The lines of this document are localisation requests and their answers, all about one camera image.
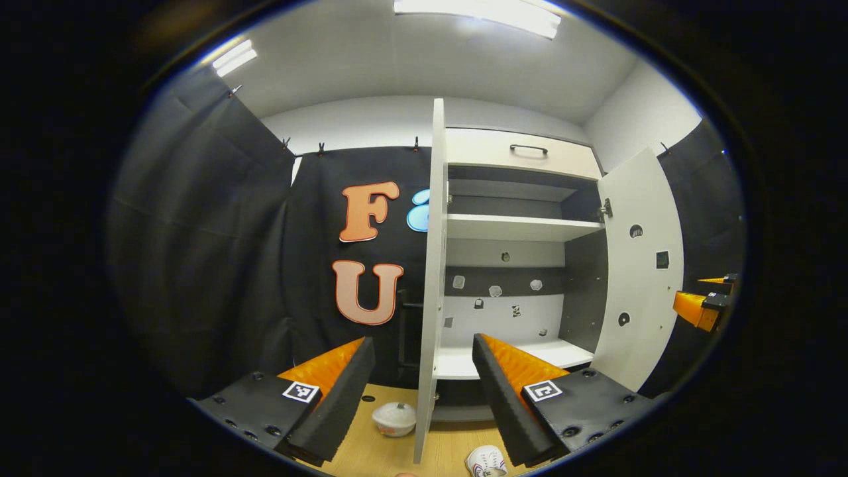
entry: black handle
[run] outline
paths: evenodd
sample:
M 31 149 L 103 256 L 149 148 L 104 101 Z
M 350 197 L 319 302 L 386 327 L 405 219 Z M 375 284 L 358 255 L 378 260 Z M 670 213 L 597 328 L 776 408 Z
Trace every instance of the black handle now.
M 406 289 L 400 289 L 395 292 L 396 295 L 396 303 L 400 303 L 399 312 L 399 346 L 398 346 L 398 368 L 411 368 L 418 369 L 421 366 L 417 362 L 408 362 L 406 361 L 406 310 L 409 309 L 420 309 L 424 310 L 423 303 L 405 303 L 406 302 Z
M 536 146 L 523 146 L 521 144 L 510 144 L 510 150 L 514 151 L 516 148 L 527 148 L 527 149 L 538 149 L 542 151 L 542 154 L 548 154 L 548 149 L 538 148 Z

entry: dark gray panel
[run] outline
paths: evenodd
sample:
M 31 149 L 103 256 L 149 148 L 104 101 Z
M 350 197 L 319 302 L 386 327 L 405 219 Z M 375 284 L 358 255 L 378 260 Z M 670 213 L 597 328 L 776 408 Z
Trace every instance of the dark gray panel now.
M 494 414 L 492 414 L 492 408 L 488 404 L 482 404 L 481 406 L 439 406 L 437 402 L 436 406 L 432 409 L 432 421 L 434 423 L 494 421 Z
M 560 203 L 561 218 L 567 221 L 601 222 L 598 216 L 601 198 L 598 194 L 598 184 L 578 190 Z
M 454 288 L 454 277 L 465 277 L 462 289 Z M 533 291 L 530 282 L 542 281 L 542 289 Z M 566 287 L 563 268 L 502 268 L 502 267 L 446 267 L 444 274 L 445 296 L 489 296 L 488 287 L 498 285 L 501 296 L 560 295 Z
M 538 184 L 557 188 L 572 188 L 576 190 L 591 187 L 596 183 L 596 181 L 589 179 L 561 176 L 559 174 L 551 174 L 548 172 L 522 171 L 520 169 L 508 169 L 505 167 L 448 166 L 448 180 L 450 181 L 453 179 L 521 182 L 525 184 Z
M 606 310 L 606 230 L 566 242 L 560 339 L 594 353 Z
M 534 217 L 560 219 L 560 205 L 541 200 L 468 197 L 454 195 L 448 205 L 450 214 L 479 214 L 483 216 Z
M 481 179 L 450 179 L 451 195 L 471 197 L 503 197 L 507 199 L 543 200 L 562 202 L 574 193 L 572 188 L 558 188 L 524 182 L 484 181 Z

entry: drawer handle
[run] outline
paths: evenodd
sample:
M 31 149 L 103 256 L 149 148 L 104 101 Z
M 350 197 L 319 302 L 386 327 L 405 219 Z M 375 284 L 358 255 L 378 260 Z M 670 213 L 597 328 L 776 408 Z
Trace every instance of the drawer handle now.
M 510 144 L 510 151 L 516 150 L 516 148 L 528 148 L 528 149 L 538 149 L 542 151 L 542 154 L 548 154 L 548 149 L 538 148 L 536 146 L 522 146 L 521 144 Z

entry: white ceiling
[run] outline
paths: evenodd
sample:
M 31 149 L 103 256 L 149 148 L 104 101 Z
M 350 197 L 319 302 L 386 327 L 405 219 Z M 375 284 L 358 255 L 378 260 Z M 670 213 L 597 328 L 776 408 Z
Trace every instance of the white ceiling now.
M 225 76 L 258 117 L 369 96 L 472 98 L 583 124 L 636 56 L 564 16 L 551 41 L 447 15 L 395 15 L 393 0 L 319 0 L 239 37 L 257 59 Z

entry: sticker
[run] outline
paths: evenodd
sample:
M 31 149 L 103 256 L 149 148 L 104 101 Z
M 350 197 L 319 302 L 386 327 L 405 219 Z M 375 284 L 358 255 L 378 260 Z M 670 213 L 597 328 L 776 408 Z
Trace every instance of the sticker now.
M 556 384 L 551 383 L 550 381 L 530 384 L 529 386 L 524 386 L 524 389 L 527 390 L 527 393 L 536 402 L 544 401 L 549 397 L 559 396 L 562 394 L 560 388 L 556 387 Z
M 400 196 L 398 184 L 381 182 L 364 186 L 351 186 L 342 191 L 348 198 L 348 212 L 344 230 L 338 235 L 342 242 L 362 242 L 377 236 L 377 229 L 371 226 L 371 218 L 383 223 L 388 216 L 386 198 L 395 200 Z
M 426 232 L 427 224 L 430 222 L 430 189 L 426 188 L 412 196 L 412 203 L 416 205 L 406 214 L 406 225 L 416 232 Z
M 282 395 L 295 401 L 310 402 L 318 394 L 318 389 L 320 389 L 318 386 L 294 381 Z
M 392 319 L 398 288 L 398 278 L 403 276 L 404 268 L 391 263 L 378 263 L 371 270 L 379 279 L 379 299 L 377 308 L 366 310 L 360 306 L 360 275 L 365 266 L 357 261 L 336 260 L 332 263 L 336 273 L 336 307 L 348 320 L 376 326 Z

